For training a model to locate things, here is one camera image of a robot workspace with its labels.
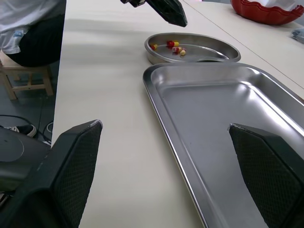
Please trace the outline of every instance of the metal bowl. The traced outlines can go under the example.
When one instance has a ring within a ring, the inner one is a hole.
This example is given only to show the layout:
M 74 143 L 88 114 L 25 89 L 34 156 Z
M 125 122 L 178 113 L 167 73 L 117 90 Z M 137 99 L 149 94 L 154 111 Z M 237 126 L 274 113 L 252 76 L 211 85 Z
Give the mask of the metal bowl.
M 186 55 L 174 54 L 167 47 L 167 41 L 173 40 L 186 48 Z M 157 44 L 156 50 L 150 45 Z M 192 33 L 161 33 L 149 37 L 144 44 L 148 60 L 152 64 L 178 63 L 178 62 L 238 62 L 240 52 L 230 44 L 214 37 Z

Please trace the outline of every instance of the floor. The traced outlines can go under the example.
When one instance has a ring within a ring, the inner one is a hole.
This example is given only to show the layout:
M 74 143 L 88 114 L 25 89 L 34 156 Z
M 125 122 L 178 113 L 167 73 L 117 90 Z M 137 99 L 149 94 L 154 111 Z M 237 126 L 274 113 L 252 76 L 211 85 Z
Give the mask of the floor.
M 51 70 L 54 96 L 47 96 L 45 90 L 20 91 L 16 93 L 18 99 L 11 101 L 4 86 L 0 84 L 0 115 L 17 115 L 26 118 L 42 132 L 44 127 L 54 119 L 59 62 L 53 63 Z M 27 82 L 27 76 L 21 75 L 20 78 L 21 80 L 17 82 L 10 78 L 11 83 L 24 85 Z M 34 76 L 33 83 L 42 83 L 42 77 Z M 24 120 L 18 118 L 0 116 L 0 125 L 4 127 L 25 124 L 27 123 Z M 51 133 L 45 131 L 45 136 L 51 138 Z

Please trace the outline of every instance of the red wavy-edged bowl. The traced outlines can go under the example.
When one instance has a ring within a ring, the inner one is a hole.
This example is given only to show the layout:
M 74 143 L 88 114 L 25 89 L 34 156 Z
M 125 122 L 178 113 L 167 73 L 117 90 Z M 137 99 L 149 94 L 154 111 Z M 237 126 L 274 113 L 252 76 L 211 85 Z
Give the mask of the red wavy-edged bowl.
M 280 7 L 265 7 L 259 2 L 247 0 L 230 0 L 235 12 L 242 17 L 267 25 L 283 25 L 294 21 L 304 13 L 304 7 L 298 5 L 292 11 Z

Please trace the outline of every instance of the wooden stool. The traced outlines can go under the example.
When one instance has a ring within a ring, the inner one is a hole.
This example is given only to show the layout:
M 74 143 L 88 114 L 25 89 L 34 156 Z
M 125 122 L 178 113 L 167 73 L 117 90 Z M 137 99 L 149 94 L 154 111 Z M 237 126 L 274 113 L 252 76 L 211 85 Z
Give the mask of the wooden stool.
M 28 84 L 23 86 L 12 86 L 8 75 L 13 76 L 14 80 L 20 80 L 20 73 L 28 73 Z M 32 85 L 33 73 L 42 74 L 43 84 Z M 10 100 L 16 100 L 16 91 L 33 90 L 33 89 L 45 89 L 48 96 L 54 95 L 52 84 L 50 81 L 51 69 L 49 66 L 42 67 L 22 67 L 19 64 L 11 60 L 7 55 L 0 51 L 0 77 L 3 81 L 4 87 L 8 92 Z

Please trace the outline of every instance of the stainless steel tray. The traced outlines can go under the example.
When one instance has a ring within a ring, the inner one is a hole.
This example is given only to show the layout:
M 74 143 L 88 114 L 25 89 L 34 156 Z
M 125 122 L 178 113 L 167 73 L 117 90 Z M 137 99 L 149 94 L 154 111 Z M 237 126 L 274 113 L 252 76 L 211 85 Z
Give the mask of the stainless steel tray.
M 240 63 L 158 64 L 143 80 L 205 227 L 267 228 L 227 128 L 275 133 L 304 158 L 303 100 Z
M 180 47 L 186 48 L 186 55 L 181 57 L 172 53 L 167 47 L 167 41 L 174 40 Z M 150 45 L 157 44 L 155 51 Z M 208 36 L 191 33 L 161 33 L 149 37 L 144 44 L 148 60 L 152 64 L 165 62 L 238 62 L 241 59 L 239 51 L 230 44 Z

